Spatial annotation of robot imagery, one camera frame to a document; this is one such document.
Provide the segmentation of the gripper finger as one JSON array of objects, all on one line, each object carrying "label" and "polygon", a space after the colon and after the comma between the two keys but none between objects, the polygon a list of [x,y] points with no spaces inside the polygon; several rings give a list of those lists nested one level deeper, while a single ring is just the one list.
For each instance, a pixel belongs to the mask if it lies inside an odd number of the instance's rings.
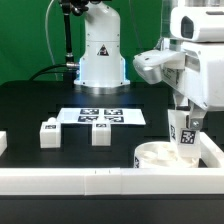
[{"label": "gripper finger", "polygon": [[200,131],[203,127],[203,119],[206,115],[206,111],[195,103],[190,103],[190,112],[187,116],[187,127],[190,130]]},{"label": "gripper finger", "polygon": [[173,100],[176,110],[187,111],[189,109],[188,99],[176,90],[173,91]]}]

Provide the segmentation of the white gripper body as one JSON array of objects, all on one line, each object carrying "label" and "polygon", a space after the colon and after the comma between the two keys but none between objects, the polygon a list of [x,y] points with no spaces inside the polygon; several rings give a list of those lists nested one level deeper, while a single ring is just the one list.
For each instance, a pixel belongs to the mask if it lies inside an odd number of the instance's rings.
[{"label": "white gripper body", "polygon": [[163,81],[205,111],[224,111],[224,44],[165,38],[162,50],[182,51],[184,68],[162,66]]}]

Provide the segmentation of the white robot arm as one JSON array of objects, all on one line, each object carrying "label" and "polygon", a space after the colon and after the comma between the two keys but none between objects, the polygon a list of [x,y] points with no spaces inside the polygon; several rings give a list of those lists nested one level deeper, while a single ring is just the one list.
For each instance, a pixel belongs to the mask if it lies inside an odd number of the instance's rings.
[{"label": "white robot arm", "polygon": [[163,0],[160,34],[177,54],[162,64],[163,80],[188,99],[186,126],[199,130],[208,111],[224,111],[224,3]]}]

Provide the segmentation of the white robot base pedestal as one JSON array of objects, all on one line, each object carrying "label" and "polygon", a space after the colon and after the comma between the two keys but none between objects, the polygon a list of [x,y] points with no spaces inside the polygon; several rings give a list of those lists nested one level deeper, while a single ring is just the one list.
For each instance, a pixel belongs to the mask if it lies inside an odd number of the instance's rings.
[{"label": "white robot base pedestal", "polygon": [[120,53],[120,16],[103,2],[89,3],[85,14],[85,53],[79,60],[76,85],[117,88],[129,85]]}]

